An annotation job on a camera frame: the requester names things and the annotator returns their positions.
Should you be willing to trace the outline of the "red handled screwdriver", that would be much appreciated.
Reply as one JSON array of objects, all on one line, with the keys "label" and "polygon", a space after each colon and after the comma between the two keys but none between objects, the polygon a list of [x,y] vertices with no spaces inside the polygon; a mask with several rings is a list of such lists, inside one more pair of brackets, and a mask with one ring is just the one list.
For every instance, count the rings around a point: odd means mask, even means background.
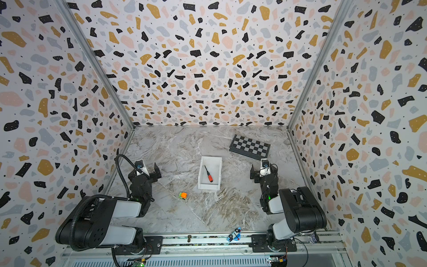
[{"label": "red handled screwdriver", "polygon": [[207,167],[206,166],[204,166],[205,167],[205,170],[206,170],[206,173],[207,173],[207,176],[208,176],[208,179],[209,179],[209,182],[211,182],[211,183],[213,183],[214,181],[214,179],[213,179],[213,177],[212,177],[212,175],[210,174],[210,172],[209,172],[209,170],[207,169]]}]

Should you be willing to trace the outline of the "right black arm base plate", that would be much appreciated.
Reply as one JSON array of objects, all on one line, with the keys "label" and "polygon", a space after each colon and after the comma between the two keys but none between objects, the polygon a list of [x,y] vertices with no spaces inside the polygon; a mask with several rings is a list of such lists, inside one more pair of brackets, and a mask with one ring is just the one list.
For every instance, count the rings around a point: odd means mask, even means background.
[{"label": "right black arm base plate", "polygon": [[249,247],[254,253],[285,253],[297,251],[294,240],[278,240],[269,233],[252,235]]}]

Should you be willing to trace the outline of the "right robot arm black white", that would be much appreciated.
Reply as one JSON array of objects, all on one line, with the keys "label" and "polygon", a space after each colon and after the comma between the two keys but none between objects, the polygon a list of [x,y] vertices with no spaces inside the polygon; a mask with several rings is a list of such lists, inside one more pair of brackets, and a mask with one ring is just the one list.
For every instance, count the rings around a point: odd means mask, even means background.
[{"label": "right robot arm black white", "polygon": [[294,238],[297,235],[326,227],[325,212],[308,187],[279,189],[277,165],[262,159],[260,170],[251,168],[250,179],[260,185],[262,210],[268,215],[284,215],[281,221],[271,224],[266,233],[251,236],[253,252],[296,251]]}]

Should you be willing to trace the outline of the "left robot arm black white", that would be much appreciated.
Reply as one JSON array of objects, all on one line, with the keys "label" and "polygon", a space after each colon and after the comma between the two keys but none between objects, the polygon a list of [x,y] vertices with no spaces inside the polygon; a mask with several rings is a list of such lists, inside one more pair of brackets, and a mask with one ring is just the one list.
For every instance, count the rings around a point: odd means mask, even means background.
[{"label": "left robot arm black white", "polygon": [[162,177],[157,165],[149,172],[142,161],[135,162],[128,175],[130,197],[94,195],[84,197],[56,232],[55,240],[74,251],[117,248],[131,254],[147,249],[142,228],[116,226],[114,219],[142,218],[154,201],[152,184]]}]

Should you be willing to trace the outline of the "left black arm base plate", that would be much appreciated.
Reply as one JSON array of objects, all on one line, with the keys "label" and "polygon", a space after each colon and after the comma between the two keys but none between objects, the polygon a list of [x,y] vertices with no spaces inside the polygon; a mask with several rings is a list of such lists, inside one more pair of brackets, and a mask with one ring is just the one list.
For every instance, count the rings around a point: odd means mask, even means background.
[{"label": "left black arm base plate", "polygon": [[162,236],[137,236],[129,245],[115,248],[116,255],[159,255],[163,243]]}]

